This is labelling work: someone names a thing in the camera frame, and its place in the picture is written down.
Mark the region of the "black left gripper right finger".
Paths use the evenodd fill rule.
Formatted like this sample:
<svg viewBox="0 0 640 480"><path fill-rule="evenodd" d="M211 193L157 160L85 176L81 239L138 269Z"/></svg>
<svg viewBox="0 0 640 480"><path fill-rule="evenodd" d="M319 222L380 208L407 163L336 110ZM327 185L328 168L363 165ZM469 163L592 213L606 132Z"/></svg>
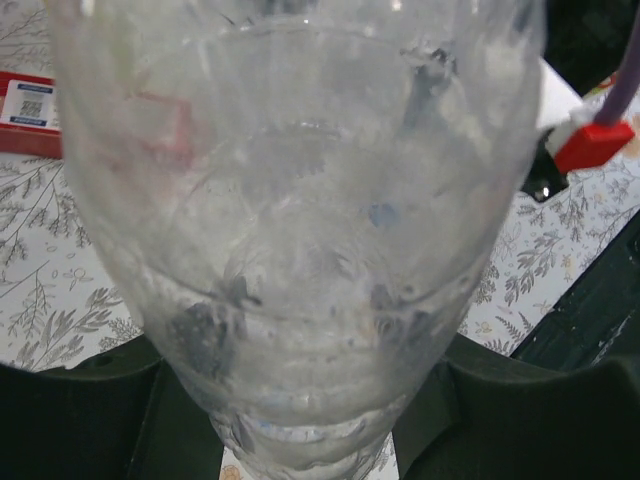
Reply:
<svg viewBox="0 0 640 480"><path fill-rule="evenodd" d="M458 335L393 440L403 479L636 479L639 359L558 372Z"/></svg>

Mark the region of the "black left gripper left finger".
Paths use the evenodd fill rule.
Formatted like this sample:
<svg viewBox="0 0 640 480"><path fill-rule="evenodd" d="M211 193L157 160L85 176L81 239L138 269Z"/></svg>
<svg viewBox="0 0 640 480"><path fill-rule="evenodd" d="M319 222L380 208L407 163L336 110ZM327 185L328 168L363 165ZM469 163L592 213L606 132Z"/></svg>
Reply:
<svg viewBox="0 0 640 480"><path fill-rule="evenodd" d="M72 369L1 368L4 479L216 479L223 451L143 336Z"/></svg>

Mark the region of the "clear plastic bottle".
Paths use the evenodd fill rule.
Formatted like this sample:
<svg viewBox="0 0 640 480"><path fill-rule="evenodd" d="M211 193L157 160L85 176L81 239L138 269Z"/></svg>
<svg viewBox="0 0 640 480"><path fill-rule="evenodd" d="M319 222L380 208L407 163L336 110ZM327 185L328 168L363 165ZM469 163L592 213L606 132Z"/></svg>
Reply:
<svg viewBox="0 0 640 480"><path fill-rule="evenodd" d="M66 178L258 478L362 479L537 143L541 1L50 1Z"/></svg>

